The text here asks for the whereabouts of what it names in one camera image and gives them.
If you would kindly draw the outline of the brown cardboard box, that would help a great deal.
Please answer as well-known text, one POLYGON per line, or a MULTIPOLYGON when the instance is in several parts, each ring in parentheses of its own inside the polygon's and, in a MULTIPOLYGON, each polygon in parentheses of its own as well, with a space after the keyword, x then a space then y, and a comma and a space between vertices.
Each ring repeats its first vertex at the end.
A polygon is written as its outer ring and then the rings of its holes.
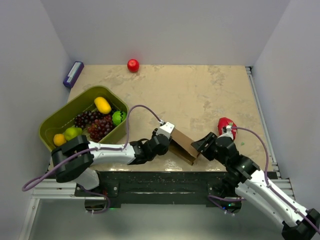
POLYGON ((176 128, 171 138, 169 151, 192 166, 199 156, 199 152, 192 146, 194 141, 176 128))

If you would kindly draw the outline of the olive green plastic bin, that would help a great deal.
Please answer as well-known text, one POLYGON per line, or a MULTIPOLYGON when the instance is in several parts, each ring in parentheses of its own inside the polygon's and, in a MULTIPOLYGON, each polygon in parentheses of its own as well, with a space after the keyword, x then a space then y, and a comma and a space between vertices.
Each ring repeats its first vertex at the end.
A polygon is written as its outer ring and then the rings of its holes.
POLYGON ((128 105, 107 87, 98 85, 88 88, 50 115, 39 126, 39 138, 50 152, 56 148, 53 141, 56 134, 62 134, 67 128, 74 126, 74 118, 78 114, 97 109, 94 104, 94 100, 97 97, 105 98, 113 107, 120 111, 126 113, 129 111, 128 105))

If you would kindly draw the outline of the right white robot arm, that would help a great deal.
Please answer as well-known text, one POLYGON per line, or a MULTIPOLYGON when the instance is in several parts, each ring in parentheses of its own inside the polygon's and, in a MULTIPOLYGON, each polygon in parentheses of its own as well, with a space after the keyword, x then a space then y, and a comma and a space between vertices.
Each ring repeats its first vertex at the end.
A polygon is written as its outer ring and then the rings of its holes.
POLYGON ((230 133, 209 133, 191 146, 209 161, 217 160, 227 171, 211 198, 224 202, 246 200, 281 229, 285 240, 310 240, 320 232, 320 213, 307 209, 285 194, 249 157, 239 153, 230 133))

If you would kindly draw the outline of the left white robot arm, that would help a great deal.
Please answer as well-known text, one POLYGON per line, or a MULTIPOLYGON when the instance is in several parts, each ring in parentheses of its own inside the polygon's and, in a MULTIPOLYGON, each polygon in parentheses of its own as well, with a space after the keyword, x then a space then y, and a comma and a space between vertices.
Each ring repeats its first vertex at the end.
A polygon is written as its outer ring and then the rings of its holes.
POLYGON ((92 196, 99 196, 104 190, 97 171, 90 166, 118 163, 142 165, 162 156, 169 150, 174 128, 156 128, 151 139, 131 141, 127 145, 101 144, 87 140, 84 135, 57 147, 51 152, 53 171, 58 183, 75 182, 92 196))

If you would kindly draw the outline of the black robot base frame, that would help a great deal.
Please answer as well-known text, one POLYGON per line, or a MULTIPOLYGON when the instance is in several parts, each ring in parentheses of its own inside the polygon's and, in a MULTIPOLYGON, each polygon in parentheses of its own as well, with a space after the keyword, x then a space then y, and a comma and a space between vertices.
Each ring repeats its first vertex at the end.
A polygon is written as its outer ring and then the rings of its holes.
POLYGON ((236 214, 241 202, 226 202, 208 196, 235 198, 231 189, 222 185, 226 172, 155 172, 155 171, 102 171, 97 193, 110 199, 111 208, 124 204, 147 205, 205 205, 236 214))

